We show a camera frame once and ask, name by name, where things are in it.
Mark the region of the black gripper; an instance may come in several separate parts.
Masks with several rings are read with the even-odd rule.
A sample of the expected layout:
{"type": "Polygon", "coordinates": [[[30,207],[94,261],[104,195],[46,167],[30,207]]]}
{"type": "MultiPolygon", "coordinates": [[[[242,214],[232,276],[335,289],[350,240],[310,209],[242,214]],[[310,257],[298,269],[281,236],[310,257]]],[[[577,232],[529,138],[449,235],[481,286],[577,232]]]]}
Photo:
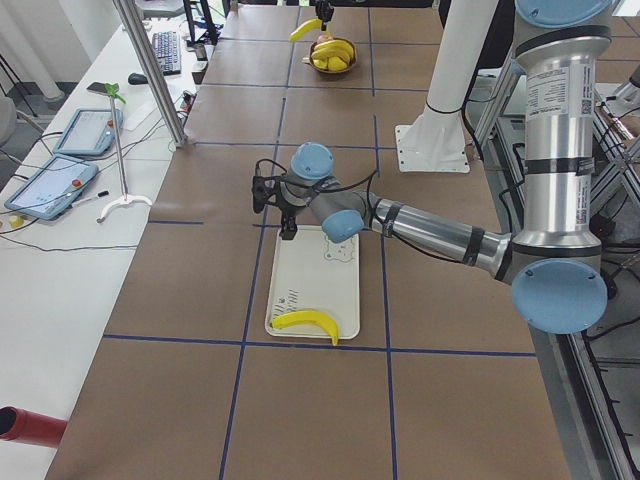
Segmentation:
{"type": "MultiPolygon", "coordinates": [[[[300,177],[282,177],[280,179],[280,194],[288,205],[288,209],[297,215],[307,208],[318,196],[315,188],[320,185],[319,180],[309,180],[300,177]]],[[[281,214],[281,227],[279,236],[293,240],[297,233],[296,217],[294,215],[281,214]]]]}
{"type": "Polygon", "coordinates": [[[329,0],[316,0],[314,8],[318,18],[331,18],[333,16],[334,7],[329,0]]]}

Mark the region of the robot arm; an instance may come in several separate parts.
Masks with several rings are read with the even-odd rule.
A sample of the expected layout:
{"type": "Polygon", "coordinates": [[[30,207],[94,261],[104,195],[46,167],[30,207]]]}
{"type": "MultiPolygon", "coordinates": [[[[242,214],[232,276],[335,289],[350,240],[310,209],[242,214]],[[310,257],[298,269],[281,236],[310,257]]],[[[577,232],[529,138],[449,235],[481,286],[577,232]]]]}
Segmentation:
{"type": "Polygon", "coordinates": [[[456,121],[465,119],[481,68],[493,66],[525,87],[524,124],[508,153],[494,132],[509,103],[495,91],[476,120],[465,120],[502,224],[498,233],[343,186],[330,150],[302,144],[267,191],[292,239],[310,210],[334,242],[364,229],[437,260],[487,271],[508,284],[531,326],[554,334],[583,331],[604,314],[601,243],[589,227],[594,172],[596,61],[611,42],[608,1],[454,1],[426,106],[396,130],[403,172],[465,172],[456,121]]]}

